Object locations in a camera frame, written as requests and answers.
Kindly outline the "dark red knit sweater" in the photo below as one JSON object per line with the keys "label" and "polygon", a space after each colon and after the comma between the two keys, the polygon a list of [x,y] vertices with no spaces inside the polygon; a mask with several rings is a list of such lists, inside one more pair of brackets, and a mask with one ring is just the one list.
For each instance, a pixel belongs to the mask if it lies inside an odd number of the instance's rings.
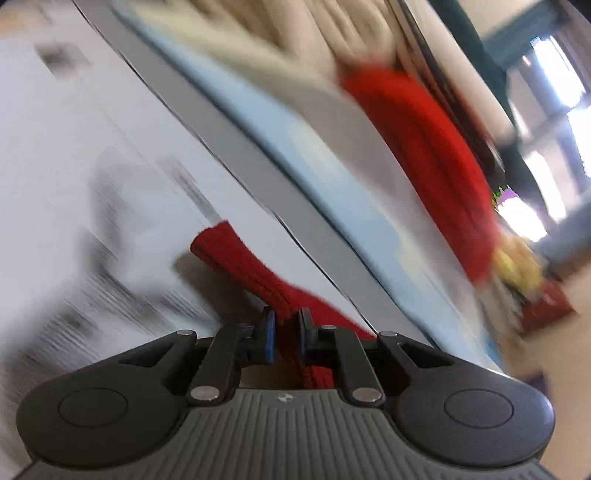
{"label": "dark red knit sweater", "polygon": [[276,314],[279,360],[287,380],[304,389],[332,389],[335,387],[328,367],[307,366],[301,356],[297,312],[307,308],[315,325],[335,325],[356,332],[361,339],[375,335],[342,314],[328,301],[291,285],[277,276],[252,254],[235,230],[226,221],[201,231],[190,245],[193,255],[212,269],[235,281],[243,290],[253,294]]}

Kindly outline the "dark red cushion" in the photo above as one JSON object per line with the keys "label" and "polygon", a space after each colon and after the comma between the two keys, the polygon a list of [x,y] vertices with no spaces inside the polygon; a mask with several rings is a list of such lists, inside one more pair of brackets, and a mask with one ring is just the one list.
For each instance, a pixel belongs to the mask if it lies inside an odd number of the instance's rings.
{"label": "dark red cushion", "polygon": [[562,289],[562,284],[553,279],[545,279],[540,296],[522,307],[522,333],[529,335],[575,313],[575,309]]}

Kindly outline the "teal shark plush toy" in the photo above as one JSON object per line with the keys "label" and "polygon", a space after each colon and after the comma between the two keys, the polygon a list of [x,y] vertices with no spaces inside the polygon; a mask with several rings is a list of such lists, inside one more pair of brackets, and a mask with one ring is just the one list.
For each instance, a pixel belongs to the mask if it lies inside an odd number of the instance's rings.
{"label": "teal shark plush toy", "polygon": [[491,135],[504,162],[509,187],[530,206],[544,210],[542,192],[518,146],[506,71],[489,53],[459,2],[433,1],[431,6],[447,30],[437,41],[437,46],[450,57],[444,62],[446,72]]}

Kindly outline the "bright red folded blanket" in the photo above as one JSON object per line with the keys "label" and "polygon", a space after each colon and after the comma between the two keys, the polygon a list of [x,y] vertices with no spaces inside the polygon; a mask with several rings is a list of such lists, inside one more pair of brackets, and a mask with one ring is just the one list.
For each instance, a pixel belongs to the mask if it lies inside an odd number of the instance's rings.
{"label": "bright red folded blanket", "polygon": [[419,83],[380,67],[349,73],[342,88],[377,128],[473,283],[488,276],[499,229],[471,149]]}

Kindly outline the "window with white frame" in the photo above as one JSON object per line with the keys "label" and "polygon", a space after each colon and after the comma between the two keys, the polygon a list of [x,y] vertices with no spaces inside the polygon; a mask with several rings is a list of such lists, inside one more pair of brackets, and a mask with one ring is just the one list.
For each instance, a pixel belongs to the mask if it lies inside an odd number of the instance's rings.
{"label": "window with white frame", "polygon": [[509,70],[520,150],[551,225],[571,216],[590,190],[590,42],[564,27],[530,42]]}

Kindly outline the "cream folded blanket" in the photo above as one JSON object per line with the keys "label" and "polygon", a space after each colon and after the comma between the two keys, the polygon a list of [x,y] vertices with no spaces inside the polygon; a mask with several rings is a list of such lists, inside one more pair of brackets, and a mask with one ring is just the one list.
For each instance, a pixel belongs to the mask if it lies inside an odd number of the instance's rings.
{"label": "cream folded blanket", "polygon": [[133,1],[139,19],[270,88],[325,87],[342,69],[390,66],[400,30],[384,1]]}

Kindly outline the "white folded pillow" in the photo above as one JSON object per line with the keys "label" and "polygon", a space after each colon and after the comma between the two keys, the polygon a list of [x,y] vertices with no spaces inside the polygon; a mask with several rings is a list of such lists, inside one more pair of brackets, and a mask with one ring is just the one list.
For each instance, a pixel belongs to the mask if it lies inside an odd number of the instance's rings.
{"label": "white folded pillow", "polygon": [[411,0],[406,5],[435,60],[477,123],[495,143],[511,143],[517,134],[513,123],[430,2]]}

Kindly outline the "dark trimmed folded bedding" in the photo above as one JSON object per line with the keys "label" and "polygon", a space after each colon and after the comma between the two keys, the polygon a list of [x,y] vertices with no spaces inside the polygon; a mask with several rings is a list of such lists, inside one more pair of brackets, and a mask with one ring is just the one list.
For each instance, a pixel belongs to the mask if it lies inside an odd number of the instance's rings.
{"label": "dark trimmed folded bedding", "polygon": [[396,30],[399,31],[401,40],[397,48],[401,63],[411,76],[426,86],[449,115],[472,150],[487,181],[492,185],[503,184],[503,162],[493,140],[477,123],[467,104],[443,73],[406,2],[389,3],[398,22]]}

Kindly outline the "yellow plush toy pile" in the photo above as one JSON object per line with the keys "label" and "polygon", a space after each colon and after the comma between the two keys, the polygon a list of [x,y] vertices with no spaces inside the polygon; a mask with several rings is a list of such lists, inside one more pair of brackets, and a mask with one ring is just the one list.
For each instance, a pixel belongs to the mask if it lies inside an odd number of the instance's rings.
{"label": "yellow plush toy pile", "polygon": [[538,294],[543,284],[541,260],[519,236],[503,234],[493,254],[497,276],[525,297]]}

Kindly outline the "light blue folded sheet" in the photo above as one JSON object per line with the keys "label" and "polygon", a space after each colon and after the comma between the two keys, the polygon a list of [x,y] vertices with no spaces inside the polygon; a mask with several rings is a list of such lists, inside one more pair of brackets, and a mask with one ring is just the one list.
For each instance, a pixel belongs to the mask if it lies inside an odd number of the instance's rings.
{"label": "light blue folded sheet", "polygon": [[475,289],[381,135],[353,101],[297,67],[222,47],[181,3],[115,13],[249,134],[349,243],[405,316],[444,351],[498,368]]}

